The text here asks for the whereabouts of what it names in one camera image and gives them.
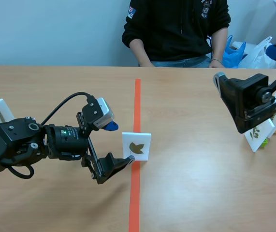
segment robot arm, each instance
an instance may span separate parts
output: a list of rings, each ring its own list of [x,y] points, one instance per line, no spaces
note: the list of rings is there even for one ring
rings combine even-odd
[[[214,76],[214,84],[226,104],[240,133],[268,120],[276,113],[276,80],[271,84],[269,77],[254,75],[247,80],[228,79],[223,72]]]
[[[77,95],[86,95],[88,102],[82,112],[77,113],[79,127],[44,125],[65,102]],[[114,114],[104,99],[76,93],[64,100],[41,124],[32,117],[0,123],[0,172],[7,168],[20,178],[30,179],[34,175],[32,164],[46,157],[81,160],[82,167],[89,168],[92,179],[103,184],[134,161],[134,156],[115,159],[112,153],[105,158],[97,158],[89,136],[99,129],[117,129],[113,118]],[[27,167],[29,175],[19,173],[15,166]]]

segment orange line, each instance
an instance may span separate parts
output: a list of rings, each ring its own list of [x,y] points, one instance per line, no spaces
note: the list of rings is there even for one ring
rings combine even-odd
[[[136,79],[134,91],[133,132],[141,132],[141,79]],[[129,232],[140,231],[140,162],[131,168],[131,190],[129,206]]]

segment jeans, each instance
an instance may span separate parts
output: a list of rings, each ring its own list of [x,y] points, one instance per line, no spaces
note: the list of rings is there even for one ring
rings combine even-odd
[[[155,67],[171,68],[208,68],[211,59],[207,56],[195,57],[179,61],[152,61]]]

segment person's hand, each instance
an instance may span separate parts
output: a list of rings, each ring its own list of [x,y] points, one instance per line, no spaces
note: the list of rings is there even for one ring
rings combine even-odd
[[[209,68],[210,69],[224,69],[225,67],[218,60],[213,60],[213,61],[211,61]]]
[[[154,64],[152,64],[151,62],[148,62],[148,63],[141,63],[140,66],[141,66],[141,67],[155,67]]]

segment white wall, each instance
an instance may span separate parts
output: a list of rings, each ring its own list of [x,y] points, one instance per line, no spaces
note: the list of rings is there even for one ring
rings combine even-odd
[[[229,34],[235,41],[258,44],[268,36],[276,42],[276,7],[273,0],[228,0],[232,18]]]
[[[129,2],[0,0],[0,64],[136,66],[121,42]],[[273,0],[228,4],[233,40],[276,41]]]

